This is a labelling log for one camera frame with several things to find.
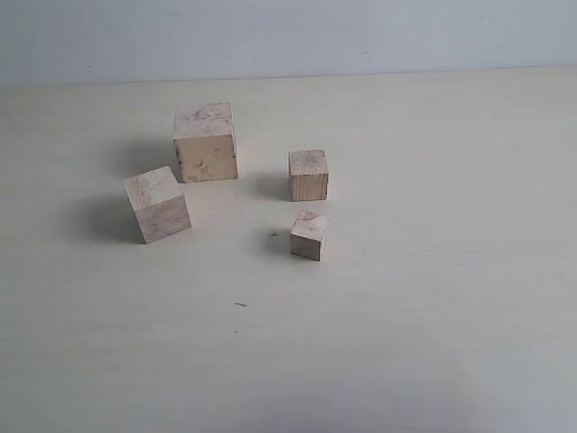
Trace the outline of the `third largest wooden cube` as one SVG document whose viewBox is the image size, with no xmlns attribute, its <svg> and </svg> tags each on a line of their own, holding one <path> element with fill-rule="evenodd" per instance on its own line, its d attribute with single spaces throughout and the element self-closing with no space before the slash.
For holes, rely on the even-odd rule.
<svg viewBox="0 0 577 433">
<path fill-rule="evenodd" d="M 323 150 L 289 152 L 288 175 L 292 201 L 327 199 L 329 170 Z"/>
</svg>

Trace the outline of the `second largest wooden cube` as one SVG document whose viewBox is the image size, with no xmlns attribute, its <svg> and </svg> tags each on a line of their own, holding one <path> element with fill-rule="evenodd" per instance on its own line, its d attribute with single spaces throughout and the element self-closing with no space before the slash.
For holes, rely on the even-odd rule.
<svg viewBox="0 0 577 433">
<path fill-rule="evenodd" d="M 125 179 L 124 189 L 146 244 L 192 227 L 185 195 L 169 166 Z"/>
</svg>

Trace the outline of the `smallest wooden cube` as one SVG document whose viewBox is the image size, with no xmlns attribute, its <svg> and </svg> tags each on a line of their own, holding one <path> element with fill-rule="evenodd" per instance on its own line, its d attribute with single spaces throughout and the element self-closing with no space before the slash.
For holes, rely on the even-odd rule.
<svg viewBox="0 0 577 433">
<path fill-rule="evenodd" d="M 301 210 L 289 234 L 290 252 L 320 262 L 329 227 L 329 218 Z"/>
</svg>

